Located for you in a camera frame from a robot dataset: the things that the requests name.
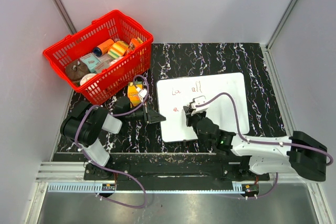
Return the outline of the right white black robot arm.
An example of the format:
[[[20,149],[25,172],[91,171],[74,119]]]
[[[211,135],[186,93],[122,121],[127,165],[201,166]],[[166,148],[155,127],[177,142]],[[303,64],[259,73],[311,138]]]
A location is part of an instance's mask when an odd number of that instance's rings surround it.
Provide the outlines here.
[[[310,135],[294,131],[291,136],[251,137],[221,130],[198,107],[184,106],[186,125],[198,140],[216,154],[241,157],[239,175],[250,180],[256,175],[293,173],[323,182],[326,180],[327,148]]]

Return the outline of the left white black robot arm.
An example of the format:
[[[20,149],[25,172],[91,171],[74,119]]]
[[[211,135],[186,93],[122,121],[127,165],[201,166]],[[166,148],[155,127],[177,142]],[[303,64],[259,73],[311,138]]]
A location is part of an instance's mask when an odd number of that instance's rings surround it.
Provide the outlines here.
[[[60,134],[74,142],[81,152],[86,153],[88,160],[96,165],[96,174],[104,180],[112,177],[114,168],[109,164],[112,160],[110,154],[98,139],[100,132],[119,134],[125,121],[144,120],[153,124],[166,120],[166,117],[153,110],[147,103],[136,109],[132,108],[128,97],[117,99],[114,112],[116,115],[109,113],[104,107],[81,101],[63,120],[60,127]]]

